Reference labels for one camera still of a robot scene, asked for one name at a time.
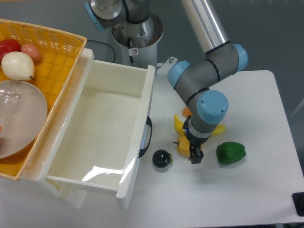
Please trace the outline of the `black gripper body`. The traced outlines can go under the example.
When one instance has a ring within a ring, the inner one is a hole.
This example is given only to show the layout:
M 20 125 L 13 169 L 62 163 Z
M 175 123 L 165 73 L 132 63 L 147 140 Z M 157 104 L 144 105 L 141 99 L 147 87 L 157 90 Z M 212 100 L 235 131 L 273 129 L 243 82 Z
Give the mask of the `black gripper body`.
M 183 123 L 182 129 L 184 130 L 184 135 L 188 141 L 194 146 L 201 146 L 204 144 L 208 138 L 209 133 L 199 132 L 191 122 L 191 115 L 189 115 Z

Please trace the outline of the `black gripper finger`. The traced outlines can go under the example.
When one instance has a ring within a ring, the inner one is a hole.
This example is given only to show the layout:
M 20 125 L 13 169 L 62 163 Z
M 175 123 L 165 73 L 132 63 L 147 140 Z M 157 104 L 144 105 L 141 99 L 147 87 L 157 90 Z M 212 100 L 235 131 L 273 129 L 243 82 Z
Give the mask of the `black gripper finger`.
M 203 151 L 201 149 L 201 145 L 190 144 L 189 151 L 190 151 L 190 156 L 188 160 L 192 164 L 200 164 L 204 157 Z

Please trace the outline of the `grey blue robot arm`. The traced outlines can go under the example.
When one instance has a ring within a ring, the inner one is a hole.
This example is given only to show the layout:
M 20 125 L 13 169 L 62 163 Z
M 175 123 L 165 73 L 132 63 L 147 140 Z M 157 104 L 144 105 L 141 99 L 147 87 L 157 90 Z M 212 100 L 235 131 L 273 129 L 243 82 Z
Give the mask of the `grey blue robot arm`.
M 175 63 L 167 79 L 191 111 L 183 124 L 189 160 L 198 164 L 201 149 L 228 110 L 227 98 L 211 86 L 244 69 L 246 50 L 232 44 L 209 0 L 184 0 L 182 5 L 200 42 L 205 59 L 197 65 Z M 157 43 L 163 35 L 161 20 L 147 0 L 89 0 L 85 9 L 97 30 L 111 28 L 122 48 L 125 65 L 145 68 L 157 64 Z

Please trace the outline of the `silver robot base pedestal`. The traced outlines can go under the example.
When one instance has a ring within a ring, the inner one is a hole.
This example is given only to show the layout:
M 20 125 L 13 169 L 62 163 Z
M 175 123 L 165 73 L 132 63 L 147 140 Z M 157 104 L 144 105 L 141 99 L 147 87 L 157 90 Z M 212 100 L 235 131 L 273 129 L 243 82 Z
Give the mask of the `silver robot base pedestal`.
M 155 75 L 165 75 L 178 61 L 170 56 L 165 62 L 158 62 L 158 42 L 163 36 L 163 24 L 153 13 L 139 24 L 118 23 L 112 27 L 112 35 L 120 45 L 124 65 L 138 68 L 151 65 L 155 68 Z

